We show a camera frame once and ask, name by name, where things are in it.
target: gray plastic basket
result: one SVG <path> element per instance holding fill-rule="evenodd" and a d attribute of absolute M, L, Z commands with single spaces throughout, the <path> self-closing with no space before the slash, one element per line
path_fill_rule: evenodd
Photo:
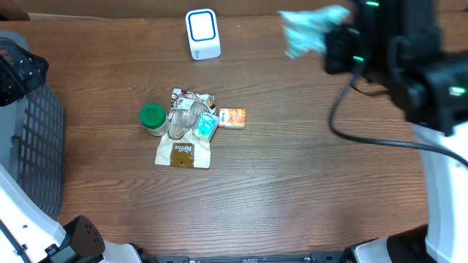
<path fill-rule="evenodd" d="M 27 48 L 21 35 L 7 35 Z M 0 164 L 52 218 L 59 214 L 63 199 L 65 121 L 64 108 L 47 83 L 0 107 Z"/>

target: wood grain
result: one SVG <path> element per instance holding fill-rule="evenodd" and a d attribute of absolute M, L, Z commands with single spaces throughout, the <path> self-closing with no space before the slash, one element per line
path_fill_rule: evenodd
<path fill-rule="evenodd" d="M 26 12 L 97 18 L 171 18 L 185 17 L 194 9 L 211 8 L 217 15 L 275 15 L 278 10 L 315 10 L 332 4 L 352 8 L 349 0 L 16 0 Z M 460 12 L 467 0 L 439 0 L 442 12 Z"/>
<path fill-rule="evenodd" d="M 39 13 L 28 13 L 29 20 L 78 20 L 78 19 L 102 19 L 93 17 L 83 17 L 74 15 L 49 15 Z"/>
<path fill-rule="evenodd" d="M 447 49 L 468 47 L 462 13 L 442 15 Z M 222 56 L 195 62 L 182 18 L 0 23 L 50 62 L 48 82 L 67 109 L 64 208 L 107 240 L 156 255 L 296 254 L 341 249 L 427 222 L 417 151 L 333 136 L 329 107 L 349 76 L 321 58 L 284 55 L 278 17 L 219 18 Z M 140 108 L 168 108 L 184 88 L 244 107 L 244 130 L 218 129 L 210 169 L 154 164 L 159 138 Z M 370 91 L 379 87 L 363 87 Z M 350 94 L 339 128 L 411 140 L 386 98 Z"/>

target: green cap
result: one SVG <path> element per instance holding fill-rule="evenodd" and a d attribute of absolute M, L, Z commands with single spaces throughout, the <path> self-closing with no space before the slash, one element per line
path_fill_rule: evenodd
<path fill-rule="evenodd" d="M 164 109 L 156 103 L 147 104 L 140 111 L 140 121 L 148 129 L 158 129 L 166 117 Z"/>

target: black cable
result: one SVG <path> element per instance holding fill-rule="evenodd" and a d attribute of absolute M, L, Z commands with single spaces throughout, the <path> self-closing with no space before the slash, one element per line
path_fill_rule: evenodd
<path fill-rule="evenodd" d="M 335 128 L 333 125 L 333 120 L 335 118 L 336 111 L 339 108 L 339 105 L 343 101 L 343 99 L 346 97 L 348 92 L 350 91 L 350 87 L 356 83 L 358 78 L 360 77 L 361 73 L 363 72 L 364 68 L 366 67 L 366 63 L 359 64 L 356 67 L 355 72 L 353 73 L 353 76 L 348 84 L 343 88 L 341 93 L 338 95 L 338 98 L 336 99 L 335 103 L 333 104 L 330 114 L 328 116 L 328 127 L 329 129 L 336 134 L 338 137 L 343 138 L 345 140 L 350 140 L 353 142 L 360 142 L 360 143 L 366 143 L 366 144 L 372 144 L 372 145 L 384 145 L 384 146 L 392 146 L 392 147 L 402 147 L 402 148 L 411 148 L 411 149 L 417 149 L 417 150 L 427 150 L 431 151 L 434 153 L 440 153 L 449 157 L 454 158 L 455 160 L 461 162 L 465 167 L 468 168 L 468 161 L 463 159 L 460 155 L 454 153 L 451 150 L 447 150 L 441 147 L 433 146 L 433 145 L 425 145 L 421 143 L 416 143 L 416 142 L 402 142 L 402 141 L 394 141 L 394 140 L 378 140 L 378 139 L 371 139 L 371 138 L 365 138 L 365 137 L 358 137 L 358 136 L 353 136 L 349 134 L 345 134 Z"/>
<path fill-rule="evenodd" d="M 359 92 L 360 94 L 364 94 L 366 96 L 370 96 L 371 98 L 375 98 L 375 97 L 378 97 L 378 96 L 382 96 L 382 95 L 388 95 L 388 91 L 375 91 L 375 92 L 364 92 L 362 90 L 360 90 L 359 88 L 356 87 L 356 84 L 354 85 L 351 85 L 351 88 L 357 92 Z"/>
<path fill-rule="evenodd" d="M 365 11 L 365 16 L 367 19 L 367 24 L 369 25 L 375 25 L 374 21 L 374 11 L 372 9 L 366 9 L 364 7 Z M 402 142 L 402 141 L 395 141 L 395 140 L 378 140 L 378 139 L 372 139 L 372 138 L 365 138 L 365 137 L 358 137 L 358 136 L 353 136 L 349 134 L 345 134 L 343 132 L 340 132 L 335 128 L 333 125 L 333 120 L 335 118 L 336 111 L 338 110 L 339 105 L 341 102 L 344 100 L 348 92 L 350 91 L 350 87 L 355 86 L 356 82 L 358 81 L 360 75 L 363 73 L 364 69 L 367 66 L 367 63 L 371 60 L 371 57 L 374 53 L 374 40 L 376 37 L 376 28 L 375 26 L 370 26 L 368 28 L 368 37 L 369 37 L 369 49 L 368 53 L 363 57 L 364 61 L 361 64 L 358 64 L 355 68 L 355 71 L 353 72 L 353 76 L 348 84 L 343 88 L 341 93 L 338 95 L 335 103 L 333 104 L 330 114 L 328 116 L 328 127 L 329 129 L 336 134 L 338 137 L 343 138 L 345 140 L 350 140 L 353 142 L 360 142 L 360 143 L 366 143 L 366 144 L 372 144 L 372 145 L 384 145 L 384 146 L 392 146 L 392 147 L 401 147 L 401 148 L 411 148 L 411 149 L 417 149 L 417 150 L 427 150 L 431 151 L 434 153 L 440 153 L 449 157 L 454 158 L 455 160 L 461 162 L 465 167 L 468 168 L 468 161 L 465 160 L 463 157 L 460 155 L 454 153 L 451 150 L 447 150 L 441 147 L 433 146 L 433 145 L 425 145 L 421 143 L 416 143 L 416 142 Z"/>
<path fill-rule="evenodd" d="M 16 250 L 16 254 L 21 257 L 24 263 L 31 263 L 29 260 L 28 255 L 26 255 L 25 249 L 23 248 L 18 241 L 16 241 L 15 237 L 13 237 L 12 233 L 8 230 L 5 223 L 0 219 L 0 231 L 3 232 L 3 235 L 8 239 L 8 241 L 12 244 L 13 248 Z"/>

